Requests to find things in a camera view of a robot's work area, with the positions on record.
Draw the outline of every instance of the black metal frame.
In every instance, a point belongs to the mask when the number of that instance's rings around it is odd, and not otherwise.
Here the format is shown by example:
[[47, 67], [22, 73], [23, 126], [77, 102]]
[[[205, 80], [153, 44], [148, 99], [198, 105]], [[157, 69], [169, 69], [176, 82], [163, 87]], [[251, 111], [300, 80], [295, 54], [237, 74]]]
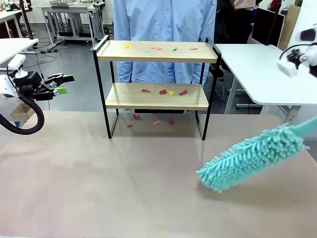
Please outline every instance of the black metal frame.
[[[111, 139], [114, 133], [114, 128], [118, 120], [119, 116], [119, 110], [116, 109], [116, 117], [113, 121], [111, 130], [110, 130], [110, 125], [109, 125], [109, 120], [108, 120], [108, 115], [107, 115], [107, 107], [106, 107], [106, 101], [105, 101], [105, 95], [104, 95], [104, 88], [103, 88], [103, 82], [101, 79], [101, 74], [100, 74], [100, 68], [99, 68], [99, 62], [98, 62], [98, 57], [97, 57], [97, 50], [100, 48], [101, 45], [103, 45], [107, 40], [110, 39], [110, 36], [105, 36], [103, 39], [93, 48], [93, 56], [94, 56], [94, 61], [95, 61], [95, 67], [96, 67], [96, 72], [97, 72], [97, 79], [98, 79], [98, 85], [99, 85], [99, 92], [100, 92], [100, 97], [101, 97], [101, 102], [103, 105], [103, 110], [104, 110], [104, 116], [105, 116], [105, 121], [106, 121], [106, 128], [107, 128], [107, 133], [108, 133], [108, 138]], [[110, 70], [111, 70], [111, 78], [112, 78], [112, 83], [114, 83], [114, 71], [113, 71], [113, 63], [110, 61]]]
[[[215, 69], [217, 70], [217, 69], [219, 69], [220, 63], [221, 63], [221, 52], [218, 49], [218, 47], [215, 45], [215, 43], [209, 37], [206, 38], [206, 43], [210, 43], [211, 44], [213, 51], [216, 53], [216, 55], [218, 57], [217, 61], [216, 61], [216, 65], [215, 65]], [[202, 72], [200, 74], [199, 84], [203, 83], [204, 70], [205, 70], [205, 63], [202, 64]], [[201, 126], [200, 121], [199, 121], [198, 111], [195, 111], [195, 116], [196, 116], [196, 121], [197, 121], [197, 125], [198, 125], [198, 130], [199, 130], [200, 137], [202, 138], [202, 140], [206, 139], [207, 128], [208, 128], [208, 123], [209, 123], [209, 117], [210, 117], [210, 111], [211, 111], [212, 100], [213, 100], [213, 96], [214, 96], [214, 89], [216, 87], [216, 83], [217, 83], [217, 79], [214, 78], [213, 81], [212, 81], [210, 98], [209, 98], [209, 102], [208, 102], [208, 109], [207, 109], [207, 115], [206, 115], [206, 121], [205, 121], [205, 127], [204, 127], [203, 133], [202, 133], [202, 126]]]
[[[105, 101], [105, 95], [104, 95], [104, 89], [103, 89], [103, 83], [102, 83], [102, 79], [101, 79], [101, 74], [100, 74], [100, 68], [99, 68], [99, 62], [98, 62], [98, 57], [97, 57], [97, 51], [99, 50], [99, 48], [101, 47], [101, 45], [103, 45], [105, 42], [107, 42], [107, 40], [109, 40], [109, 36], [105, 36], [94, 48], [93, 48], [93, 56], [94, 56], [94, 62], [95, 62], [95, 67], [96, 67], [96, 72], [97, 72], [97, 79], [98, 79], [98, 85], [99, 85], [99, 92], [100, 92], [100, 97], [101, 97], [101, 102], [103, 105], [103, 110], [104, 110], [104, 116], [105, 116], [105, 121], [106, 121], [106, 128], [107, 128], [107, 133], [108, 133], [108, 138], [111, 139], [114, 133], [114, 129], [115, 129], [115, 125], [117, 123], [118, 120], [118, 116], [119, 116], [119, 110], [116, 109], [116, 117], [113, 121], [112, 127], [110, 129], [110, 125], [109, 125], [109, 120], [108, 120], [108, 115], [107, 115], [107, 108], [106, 108], [106, 101]], [[220, 67], [220, 62], [221, 62], [221, 52], [220, 50], [217, 48], [217, 46], [214, 44], [214, 42], [207, 37], [206, 38], [206, 43], [210, 43], [212, 46], [213, 51], [216, 53], [217, 55], [217, 61], [216, 61], [216, 65], [215, 68], [219, 69]], [[112, 83], [115, 83], [114, 80], [114, 71], [113, 71], [113, 62], [110, 61], [110, 70], [111, 70], [111, 79], [112, 79]], [[204, 78], [204, 70], [205, 70], [205, 63], [202, 64], [202, 71], [201, 71], [201, 75], [200, 75], [200, 82], [199, 84], [203, 83], [203, 78]], [[214, 96], [214, 89], [216, 86], [216, 82], [217, 80], [213, 80], [212, 81], [212, 86], [211, 86], [211, 95], [210, 95], [210, 99], [208, 102], [208, 109], [207, 109], [207, 115], [206, 115], [206, 122], [205, 122], [205, 127], [204, 127], [204, 131], [202, 134], [202, 127], [199, 121], [199, 117], [198, 117], [198, 111], [195, 111], [195, 116], [196, 116], [196, 121], [197, 121], [197, 125], [198, 125], [198, 129], [199, 129], [199, 133], [201, 135], [202, 140], [205, 140], [206, 138], [206, 133], [207, 133], [207, 128], [208, 128], [208, 123], [209, 123], [209, 117], [210, 117], [210, 111], [211, 111], [211, 106], [212, 106], [212, 100], [213, 100], [213, 96]]]

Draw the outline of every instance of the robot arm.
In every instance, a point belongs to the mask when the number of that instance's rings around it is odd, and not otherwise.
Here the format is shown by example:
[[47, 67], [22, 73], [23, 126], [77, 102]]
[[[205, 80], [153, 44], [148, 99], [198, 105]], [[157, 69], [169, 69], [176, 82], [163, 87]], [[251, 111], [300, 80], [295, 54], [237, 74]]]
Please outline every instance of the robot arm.
[[[317, 25], [297, 33], [295, 39], [301, 44], [293, 45], [281, 54], [277, 62], [279, 69], [289, 77], [305, 73], [317, 77]], [[299, 46], [307, 46], [307, 48], [304, 51], [299, 48], [294, 49]], [[292, 52], [283, 57], [290, 49], [293, 49]]]
[[58, 73], [43, 80], [35, 71], [23, 71], [21, 67], [24, 61], [24, 55], [16, 55], [8, 64], [7, 74], [0, 75], [0, 95], [7, 98], [17, 97], [22, 100], [34, 110], [38, 122], [33, 128], [20, 129], [0, 114], [0, 124], [13, 133], [29, 135], [39, 131], [44, 125], [44, 114], [34, 101], [52, 100], [54, 96], [67, 93], [66, 88], [59, 86], [75, 79], [73, 75]]

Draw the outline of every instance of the computer monitor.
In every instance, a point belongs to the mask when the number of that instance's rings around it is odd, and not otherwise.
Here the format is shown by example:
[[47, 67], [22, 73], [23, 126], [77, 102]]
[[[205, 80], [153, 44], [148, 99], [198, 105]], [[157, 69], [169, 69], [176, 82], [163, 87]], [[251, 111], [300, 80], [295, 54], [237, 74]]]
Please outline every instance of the computer monitor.
[[[262, 44], [265, 44], [272, 27], [275, 12], [257, 8], [257, 13], [254, 21], [252, 38]], [[284, 16], [277, 16], [273, 32], [269, 41], [269, 45], [277, 46], [283, 29]]]

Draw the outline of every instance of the table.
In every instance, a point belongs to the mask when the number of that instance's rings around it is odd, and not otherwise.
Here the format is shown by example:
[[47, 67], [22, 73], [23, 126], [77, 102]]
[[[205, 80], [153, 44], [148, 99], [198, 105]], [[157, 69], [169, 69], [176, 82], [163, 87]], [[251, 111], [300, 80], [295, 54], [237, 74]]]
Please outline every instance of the table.
[[291, 122], [301, 106], [317, 105], [317, 79], [312, 75], [289, 78], [277, 67], [282, 51], [275, 46], [217, 45], [222, 59], [234, 75], [225, 113], [230, 113], [239, 82], [252, 101], [264, 105], [262, 114], [270, 105], [282, 106], [287, 111], [286, 122]]
[[16, 19], [16, 14], [18, 13], [21, 13], [22, 11], [21, 10], [16, 10], [16, 11], [0, 11], [0, 23], [5, 23], [5, 26], [6, 26], [6, 30], [8, 31], [8, 35], [9, 37], [11, 38], [11, 34], [10, 34], [10, 29], [9, 29], [9, 26], [8, 26], [8, 23], [7, 21], [11, 20], [11, 19], [14, 19], [14, 23], [15, 23], [15, 27], [16, 27], [16, 30], [18, 31], [18, 35], [20, 38], [22, 38], [22, 34], [21, 34], [21, 30], [20, 30], [20, 27], [19, 27], [19, 24], [18, 24], [18, 21]]
[[0, 64], [37, 43], [38, 39], [9, 38], [0, 39]]
[[0, 152], [1, 235], [316, 237], [317, 164], [306, 151], [222, 193], [195, 173], [215, 154], [280, 125], [275, 116], [211, 115], [212, 133], [202, 141], [193, 114], [133, 120], [121, 113], [112, 140], [103, 114], [44, 114], [42, 130], [15, 136]]
[[[62, 40], [86, 40], [92, 41], [93, 47], [95, 46], [95, 39], [102, 38], [104, 36], [104, 30], [100, 32], [99, 11], [93, 7], [91, 2], [77, 2], [69, 3], [68, 8], [57, 8], [57, 5], [52, 6], [49, 2], [44, 2], [33, 7], [41, 8], [43, 17], [45, 19], [46, 29], [49, 34], [49, 38], [52, 43], [52, 48], [56, 46], [54, 38]], [[45, 12], [48, 14], [48, 23], [46, 21]], [[64, 30], [64, 25], [60, 24], [63, 22], [61, 13], [67, 13], [69, 15], [70, 25], [72, 28], [73, 36], [61, 36], [60, 31]], [[79, 32], [83, 30], [81, 24], [80, 14], [87, 14], [89, 19], [90, 37], [79, 36]]]

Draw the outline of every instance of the blue shirt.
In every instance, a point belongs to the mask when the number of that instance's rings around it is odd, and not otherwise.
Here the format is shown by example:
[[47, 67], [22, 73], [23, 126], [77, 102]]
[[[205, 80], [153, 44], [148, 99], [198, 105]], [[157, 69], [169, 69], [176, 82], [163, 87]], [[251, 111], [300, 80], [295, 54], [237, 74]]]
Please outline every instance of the blue shirt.
[[[216, 0], [114, 0], [114, 39], [213, 39]], [[120, 82], [199, 84], [201, 63], [118, 62]], [[206, 64], [203, 83], [209, 64]]]

